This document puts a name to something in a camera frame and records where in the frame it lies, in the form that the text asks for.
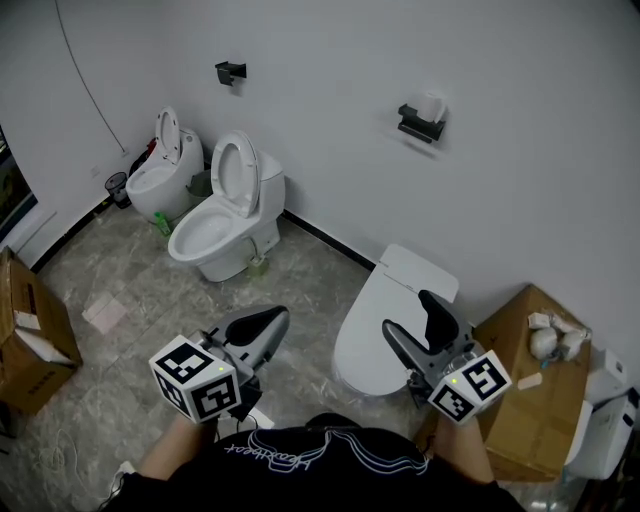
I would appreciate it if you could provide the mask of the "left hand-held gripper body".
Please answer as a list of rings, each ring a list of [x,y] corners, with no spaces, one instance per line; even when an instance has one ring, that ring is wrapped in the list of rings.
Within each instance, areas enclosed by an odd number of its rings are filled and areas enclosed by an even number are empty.
[[[178,335],[149,359],[163,398],[196,424],[245,419],[262,397],[262,365],[263,334],[244,328]]]

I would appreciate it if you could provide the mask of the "white toilet paper roll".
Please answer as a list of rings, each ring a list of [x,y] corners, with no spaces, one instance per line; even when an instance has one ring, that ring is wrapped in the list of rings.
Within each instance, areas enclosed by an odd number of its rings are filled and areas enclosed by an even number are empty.
[[[446,102],[442,95],[424,91],[416,93],[412,101],[412,107],[421,120],[430,123],[438,123],[442,120],[446,111]]]

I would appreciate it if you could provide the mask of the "person's right forearm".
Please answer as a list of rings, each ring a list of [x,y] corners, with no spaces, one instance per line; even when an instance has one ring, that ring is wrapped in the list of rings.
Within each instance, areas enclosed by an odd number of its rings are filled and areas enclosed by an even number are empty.
[[[489,484],[495,480],[476,417],[457,424],[440,415],[435,430],[434,454],[476,483]]]

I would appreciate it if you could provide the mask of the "person's left forearm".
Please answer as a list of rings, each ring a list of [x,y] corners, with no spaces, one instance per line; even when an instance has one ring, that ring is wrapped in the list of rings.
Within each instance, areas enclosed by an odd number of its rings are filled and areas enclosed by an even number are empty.
[[[182,465],[212,444],[217,432],[217,419],[194,423],[178,414],[145,455],[136,472],[144,477],[168,480]]]

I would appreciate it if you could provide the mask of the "white toilet with closed lid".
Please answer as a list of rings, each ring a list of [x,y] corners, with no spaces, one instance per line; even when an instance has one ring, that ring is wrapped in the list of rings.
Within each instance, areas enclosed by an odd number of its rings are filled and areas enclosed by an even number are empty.
[[[384,338],[382,324],[391,320],[424,341],[427,312],[418,297],[422,290],[452,303],[459,281],[400,245],[387,246],[336,339],[333,367],[346,385],[370,396],[390,395],[405,386],[406,368]]]

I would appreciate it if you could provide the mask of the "white toilet with open seat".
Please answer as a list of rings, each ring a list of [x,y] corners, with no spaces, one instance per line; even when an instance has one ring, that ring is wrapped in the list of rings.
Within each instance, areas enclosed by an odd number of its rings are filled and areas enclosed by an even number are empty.
[[[233,130],[212,153],[213,194],[174,228],[169,255],[211,282],[226,281],[247,269],[252,237],[265,255],[280,241],[277,219],[285,206],[281,164]]]

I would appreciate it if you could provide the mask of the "white appliance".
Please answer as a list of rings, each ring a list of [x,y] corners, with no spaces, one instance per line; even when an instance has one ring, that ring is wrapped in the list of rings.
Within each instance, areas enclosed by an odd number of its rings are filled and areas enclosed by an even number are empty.
[[[606,480],[622,459],[640,412],[640,393],[627,384],[627,367],[608,349],[591,352],[578,427],[564,470]]]

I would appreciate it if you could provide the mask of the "round egg-shaped white toilet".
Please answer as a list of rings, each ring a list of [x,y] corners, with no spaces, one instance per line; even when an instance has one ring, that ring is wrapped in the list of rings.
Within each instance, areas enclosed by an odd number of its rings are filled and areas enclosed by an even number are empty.
[[[200,138],[193,130],[180,126],[170,106],[157,115],[155,142],[147,160],[126,183],[134,209],[152,224],[156,223],[156,213],[171,222],[191,208],[187,187],[195,175],[204,171]]]

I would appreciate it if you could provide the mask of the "white wrapped round part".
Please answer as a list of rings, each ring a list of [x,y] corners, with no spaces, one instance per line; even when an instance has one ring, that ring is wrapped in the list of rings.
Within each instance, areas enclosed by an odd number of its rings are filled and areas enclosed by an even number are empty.
[[[552,359],[557,351],[558,337],[553,327],[545,327],[533,330],[529,340],[531,355],[539,360]]]
[[[585,330],[573,330],[565,333],[558,344],[560,358],[571,361],[577,357],[582,343],[587,340],[589,333]]]

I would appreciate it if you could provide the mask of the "white wrapped tube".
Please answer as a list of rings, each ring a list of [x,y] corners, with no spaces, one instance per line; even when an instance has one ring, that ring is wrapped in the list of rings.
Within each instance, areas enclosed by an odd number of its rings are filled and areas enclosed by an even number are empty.
[[[578,332],[585,340],[589,340],[592,337],[592,330],[590,328],[579,326],[552,311],[546,312],[546,315],[549,318],[550,325],[563,334]]]

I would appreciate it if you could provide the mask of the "person's black printed t-shirt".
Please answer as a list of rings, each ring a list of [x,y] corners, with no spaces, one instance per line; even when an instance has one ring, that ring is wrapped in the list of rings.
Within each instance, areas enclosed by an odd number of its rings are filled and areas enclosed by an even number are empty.
[[[386,429],[331,412],[218,438],[168,480],[136,469],[100,512],[524,512]]]

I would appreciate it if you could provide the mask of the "open cardboard box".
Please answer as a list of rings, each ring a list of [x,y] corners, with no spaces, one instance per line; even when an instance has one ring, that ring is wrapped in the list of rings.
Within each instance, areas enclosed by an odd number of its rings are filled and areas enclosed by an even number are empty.
[[[0,402],[35,415],[82,364],[65,304],[0,250]]]

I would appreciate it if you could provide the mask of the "dark window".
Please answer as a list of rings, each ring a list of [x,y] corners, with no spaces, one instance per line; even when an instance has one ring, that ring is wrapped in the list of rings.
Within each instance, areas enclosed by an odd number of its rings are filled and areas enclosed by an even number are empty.
[[[0,242],[37,204],[0,126]]]

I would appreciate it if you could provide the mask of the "black wall paper shelf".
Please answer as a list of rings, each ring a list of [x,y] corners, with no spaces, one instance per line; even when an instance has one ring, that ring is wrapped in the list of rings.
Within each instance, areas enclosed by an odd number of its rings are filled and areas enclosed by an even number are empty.
[[[408,104],[400,106],[398,108],[398,114],[401,116],[401,120],[397,128],[401,132],[427,144],[438,141],[446,125],[444,119],[439,121],[425,121],[418,116],[417,110]]]

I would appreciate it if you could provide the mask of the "black empty wall holder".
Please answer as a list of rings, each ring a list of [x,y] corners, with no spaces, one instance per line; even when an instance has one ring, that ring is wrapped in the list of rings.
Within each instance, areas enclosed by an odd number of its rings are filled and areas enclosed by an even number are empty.
[[[220,84],[233,87],[236,79],[247,78],[247,65],[245,63],[231,63],[224,61],[214,66]]]

